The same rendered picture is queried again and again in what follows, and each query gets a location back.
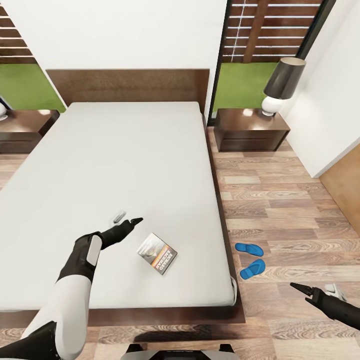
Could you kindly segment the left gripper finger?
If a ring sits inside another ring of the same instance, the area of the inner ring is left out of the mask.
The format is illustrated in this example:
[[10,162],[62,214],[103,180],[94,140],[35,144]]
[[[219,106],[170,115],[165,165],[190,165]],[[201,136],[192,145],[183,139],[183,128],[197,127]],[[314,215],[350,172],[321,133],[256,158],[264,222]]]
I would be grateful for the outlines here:
[[140,223],[142,220],[143,220],[142,217],[140,217],[140,218],[133,218],[133,219],[131,220],[131,226],[132,226],[133,228],[135,228],[135,225],[137,225],[138,223]]

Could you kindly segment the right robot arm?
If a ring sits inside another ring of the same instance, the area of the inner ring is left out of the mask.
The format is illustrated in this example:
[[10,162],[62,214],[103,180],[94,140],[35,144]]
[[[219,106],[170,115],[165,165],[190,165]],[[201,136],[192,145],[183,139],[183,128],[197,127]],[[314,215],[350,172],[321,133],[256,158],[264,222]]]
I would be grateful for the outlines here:
[[323,311],[330,319],[338,320],[360,331],[360,308],[347,303],[346,294],[335,284],[326,284],[324,292],[317,287],[291,282],[290,285],[312,299],[307,302]]

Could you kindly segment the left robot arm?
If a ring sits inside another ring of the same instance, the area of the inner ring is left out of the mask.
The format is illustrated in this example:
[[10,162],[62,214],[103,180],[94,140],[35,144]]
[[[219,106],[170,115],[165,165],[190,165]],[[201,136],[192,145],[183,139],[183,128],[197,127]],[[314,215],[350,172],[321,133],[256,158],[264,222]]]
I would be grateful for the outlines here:
[[143,218],[119,221],[118,210],[109,229],[76,239],[59,278],[38,314],[18,341],[0,348],[0,360],[75,360],[87,339],[90,294],[101,250],[122,241]]

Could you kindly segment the sandal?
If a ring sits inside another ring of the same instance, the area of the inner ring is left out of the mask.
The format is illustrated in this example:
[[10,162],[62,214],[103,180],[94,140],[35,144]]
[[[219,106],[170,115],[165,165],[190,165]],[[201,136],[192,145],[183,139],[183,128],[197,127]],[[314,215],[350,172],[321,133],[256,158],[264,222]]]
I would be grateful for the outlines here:
[[240,272],[241,277],[244,280],[247,280],[253,276],[262,274],[266,269],[266,264],[264,260],[258,259],[255,262],[253,262],[248,268],[243,269]]
[[262,248],[256,244],[237,243],[235,248],[240,252],[248,252],[259,257],[264,255]]

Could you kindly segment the hardback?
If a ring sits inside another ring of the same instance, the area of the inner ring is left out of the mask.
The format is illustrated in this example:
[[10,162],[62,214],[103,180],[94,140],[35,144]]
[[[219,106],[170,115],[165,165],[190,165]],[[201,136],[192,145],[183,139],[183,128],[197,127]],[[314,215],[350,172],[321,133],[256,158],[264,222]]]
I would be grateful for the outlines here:
[[137,252],[162,275],[177,256],[177,252],[153,232]]

